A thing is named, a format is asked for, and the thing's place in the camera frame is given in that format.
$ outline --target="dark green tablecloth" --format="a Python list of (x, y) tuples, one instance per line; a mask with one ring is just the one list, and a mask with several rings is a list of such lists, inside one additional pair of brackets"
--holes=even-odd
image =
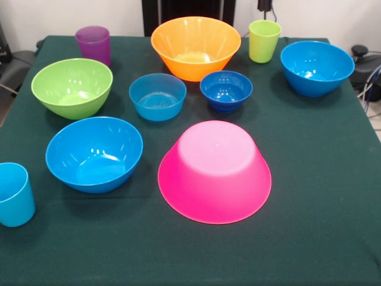
[[(0, 161), (30, 173), (37, 211), (26, 225), (0, 227), (1, 285), (380, 285), (381, 145), (346, 81), (323, 98), (297, 96), (279, 54), (248, 57), (248, 41), (226, 69), (254, 85), (243, 108), (221, 115), (198, 83), (186, 83), (182, 112), (165, 123), (141, 119), (129, 100), (136, 78), (168, 72), (149, 38), (111, 40), (114, 83), (97, 115), (127, 120), (145, 143), (135, 173), (104, 195), (74, 191), (45, 166), (45, 148), (70, 123), (34, 98), (33, 76), (79, 57), (74, 38), (47, 37), (0, 129)], [(264, 207), (232, 225), (182, 217), (160, 195), (157, 169), (189, 126), (227, 120), (255, 139), (273, 175)]]

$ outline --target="orange bowl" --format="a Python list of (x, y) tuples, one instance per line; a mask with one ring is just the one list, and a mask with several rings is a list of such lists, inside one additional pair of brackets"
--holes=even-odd
[(158, 26), (151, 44), (175, 76), (199, 82), (224, 68), (241, 46), (241, 36), (213, 18), (182, 17)]

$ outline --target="purple cup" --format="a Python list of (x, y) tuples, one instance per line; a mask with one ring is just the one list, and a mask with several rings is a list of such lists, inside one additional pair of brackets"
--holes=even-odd
[(100, 26), (84, 27), (77, 31), (76, 40), (82, 57), (111, 64), (110, 33)]

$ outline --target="pink bowl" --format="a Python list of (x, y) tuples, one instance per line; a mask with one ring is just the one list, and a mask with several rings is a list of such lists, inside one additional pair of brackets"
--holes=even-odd
[(271, 190), (271, 173), (251, 136), (229, 122), (187, 129), (158, 171), (164, 199), (197, 222), (224, 224), (258, 211)]

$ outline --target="white wall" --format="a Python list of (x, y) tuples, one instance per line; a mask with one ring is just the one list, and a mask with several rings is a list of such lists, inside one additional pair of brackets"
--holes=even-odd
[(12, 52), (94, 24), (111, 35), (144, 35), (141, 0), (0, 0), (0, 22)]
[[(249, 23), (263, 19), (258, 0), (237, 0), (235, 27), (241, 35)], [(281, 36), (328, 38), (347, 51), (357, 43), (381, 51), (381, 0), (273, 0)], [(274, 20), (271, 13), (268, 19)]]
[[(236, 2), (234, 26), (244, 35), (263, 14), (257, 0)], [(356, 43), (381, 51), (381, 0), (273, 0), (273, 5), (281, 36), (323, 37), (347, 51)], [(0, 22), (12, 51), (35, 50), (47, 35), (73, 35), (91, 24), (112, 35), (143, 36), (141, 0), (0, 0)]]

